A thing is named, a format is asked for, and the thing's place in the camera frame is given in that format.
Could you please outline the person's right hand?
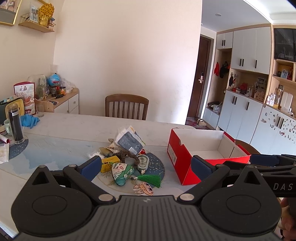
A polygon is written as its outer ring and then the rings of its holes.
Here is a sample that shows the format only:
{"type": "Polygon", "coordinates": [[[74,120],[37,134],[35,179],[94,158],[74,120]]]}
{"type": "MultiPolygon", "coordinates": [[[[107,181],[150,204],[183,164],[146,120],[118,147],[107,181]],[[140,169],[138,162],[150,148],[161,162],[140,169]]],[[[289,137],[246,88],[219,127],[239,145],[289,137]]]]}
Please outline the person's right hand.
{"type": "Polygon", "coordinates": [[[288,199],[284,198],[280,202],[282,208],[280,234],[282,240],[295,240],[295,216],[290,214],[290,207],[288,205],[288,199]]]}

